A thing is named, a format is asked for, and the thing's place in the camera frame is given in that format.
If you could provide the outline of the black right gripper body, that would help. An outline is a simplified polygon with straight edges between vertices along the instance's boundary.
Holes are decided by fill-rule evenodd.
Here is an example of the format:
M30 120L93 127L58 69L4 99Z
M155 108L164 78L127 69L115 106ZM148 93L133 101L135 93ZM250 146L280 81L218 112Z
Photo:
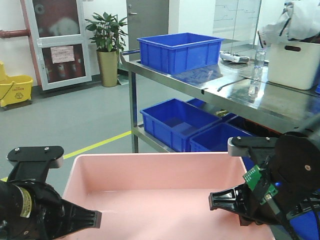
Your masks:
M310 211L301 207L312 196L308 189L289 189L273 181L266 162L254 165L243 175L244 184L238 186L238 215L241 226L255 222L257 225L289 226L290 219Z

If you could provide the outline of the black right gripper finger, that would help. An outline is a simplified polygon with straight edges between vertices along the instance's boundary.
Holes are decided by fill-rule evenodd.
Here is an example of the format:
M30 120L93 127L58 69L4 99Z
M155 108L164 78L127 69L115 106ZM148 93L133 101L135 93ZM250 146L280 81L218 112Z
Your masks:
M232 213L244 212L244 196L243 191L239 187L211 192L208 196L208 202L211 211L223 209Z

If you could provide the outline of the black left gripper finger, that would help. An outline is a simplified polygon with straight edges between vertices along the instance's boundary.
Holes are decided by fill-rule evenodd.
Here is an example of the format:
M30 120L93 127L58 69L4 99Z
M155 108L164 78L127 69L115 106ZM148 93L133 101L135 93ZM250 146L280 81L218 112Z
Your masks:
M102 213L97 210L89 210L67 200L62 200L64 216L62 218L63 232L77 232L87 228L101 226Z

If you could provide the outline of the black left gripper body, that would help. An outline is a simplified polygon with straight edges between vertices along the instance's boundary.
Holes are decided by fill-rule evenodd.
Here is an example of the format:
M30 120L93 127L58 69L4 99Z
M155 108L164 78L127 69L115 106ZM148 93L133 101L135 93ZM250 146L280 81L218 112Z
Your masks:
M54 240L63 230L63 199L49 184L34 180L0 182L0 238Z

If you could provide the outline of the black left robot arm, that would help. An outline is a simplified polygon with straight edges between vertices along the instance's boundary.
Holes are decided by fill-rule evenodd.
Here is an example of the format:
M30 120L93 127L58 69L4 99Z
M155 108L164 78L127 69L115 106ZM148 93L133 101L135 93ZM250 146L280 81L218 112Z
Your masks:
M100 228L102 213L69 202L47 183L1 181L0 238L55 240L88 228Z

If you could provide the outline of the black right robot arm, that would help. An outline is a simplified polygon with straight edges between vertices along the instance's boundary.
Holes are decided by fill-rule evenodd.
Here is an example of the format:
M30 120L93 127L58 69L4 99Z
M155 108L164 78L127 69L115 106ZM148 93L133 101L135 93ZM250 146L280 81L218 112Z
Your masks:
M228 153L249 157L254 166L244 174L243 184L210 193L210 210L237 214L244 226L285 226L297 207L299 214L306 212L306 200L320 188L320 116L279 137L231 137Z

